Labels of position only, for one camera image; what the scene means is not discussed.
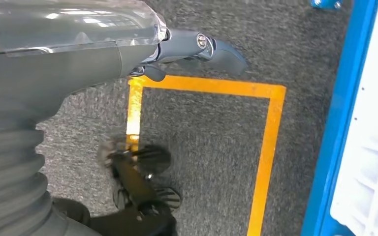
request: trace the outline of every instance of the blue metal bar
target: blue metal bar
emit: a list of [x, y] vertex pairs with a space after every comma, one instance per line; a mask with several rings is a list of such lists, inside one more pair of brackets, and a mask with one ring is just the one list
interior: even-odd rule
[[301, 236], [334, 233], [327, 228], [334, 222], [329, 209], [377, 8], [378, 0], [354, 3]]

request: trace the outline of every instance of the yellow floor tape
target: yellow floor tape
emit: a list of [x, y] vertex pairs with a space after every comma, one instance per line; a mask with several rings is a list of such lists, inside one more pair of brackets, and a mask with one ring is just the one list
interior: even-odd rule
[[259, 236], [264, 218], [286, 88], [280, 85], [182, 76], [166, 76], [161, 82], [151, 81], [147, 77], [132, 78], [129, 85], [126, 134], [127, 142], [136, 144], [133, 147], [138, 146], [143, 87], [270, 99], [247, 232], [247, 236]]

